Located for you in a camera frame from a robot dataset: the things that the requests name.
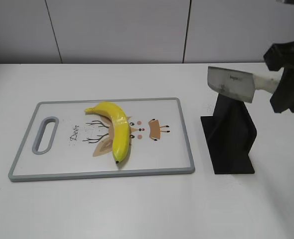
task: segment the cartoon deer illustration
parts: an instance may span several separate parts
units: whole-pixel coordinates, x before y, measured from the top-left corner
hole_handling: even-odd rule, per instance
[[[101,120],[93,120],[91,122],[86,123],[87,125],[99,125],[98,127],[104,127],[108,129],[108,132],[106,134],[103,135],[97,135],[97,138],[86,138],[85,140],[83,140],[83,142],[88,142],[88,143],[98,143],[93,156],[100,156],[106,153],[109,153],[111,151],[113,151],[113,139],[114,139],[114,127],[112,122],[103,116],[100,116]],[[155,120],[152,119],[148,122],[149,127],[150,127],[150,134],[149,134],[149,138],[151,138],[154,141],[158,141],[160,140],[160,134],[161,132],[166,132],[169,133],[169,130],[161,130],[164,127],[169,127],[168,125],[164,125],[164,126],[160,126],[159,125],[159,120]],[[135,124],[133,122],[130,123],[130,137],[133,139],[135,138],[135,136],[133,135],[133,133],[135,131],[144,131],[144,128],[134,128],[132,126],[134,126]],[[139,134],[137,136],[138,139],[142,139],[142,135]]]
[[[114,127],[112,122],[103,116],[100,116],[101,120],[93,120],[92,122],[86,123],[87,125],[99,125],[98,127],[104,127],[108,129],[108,133],[103,134],[103,135],[98,135],[98,138],[86,138],[85,140],[83,140],[83,142],[88,142],[88,143],[98,143],[93,156],[100,156],[106,153],[109,153],[113,150],[113,139],[114,139]],[[132,126],[135,125],[134,123],[130,123],[130,131],[131,131],[131,138],[135,138],[135,136],[132,134],[135,131],[144,131],[144,128],[133,128]]]

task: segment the deer ear drawing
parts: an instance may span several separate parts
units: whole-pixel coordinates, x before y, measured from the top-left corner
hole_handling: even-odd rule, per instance
[[[105,122],[105,123],[107,123],[108,125],[111,125],[112,124],[112,122],[109,120],[109,118],[107,118],[107,117],[105,117],[105,116],[100,116],[101,117],[101,119],[102,119],[102,122]]]
[[[109,153],[113,150],[113,139],[111,137],[107,137],[102,140],[96,147],[93,156],[100,156],[106,153]]]

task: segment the white cutting board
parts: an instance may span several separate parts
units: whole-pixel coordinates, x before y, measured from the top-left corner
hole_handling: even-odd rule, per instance
[[[179,99],[114,101],[130,117],[132,131],[130,153],[121,164],[116,164],[113,158],[111,123],[99,115],[84,113],[84,109],[99,102],[39,103],[13,162],[10,179],[35,181],[131,176],[131,172],[134,176],[194,171]],[[47,117],[58,118],[53,144],[48,152],[35,154],[32,147]]]

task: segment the banana tip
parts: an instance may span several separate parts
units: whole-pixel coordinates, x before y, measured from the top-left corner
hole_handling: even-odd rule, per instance
[[[85,114],[93,114],[93,108],[85,109]]]

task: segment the cutting board handle hole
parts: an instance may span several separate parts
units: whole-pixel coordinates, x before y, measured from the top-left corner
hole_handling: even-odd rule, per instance
[[[42,121],[32,147],[33,153],[44,154],[51,149],[57,126],[57,117],[47,117]]]

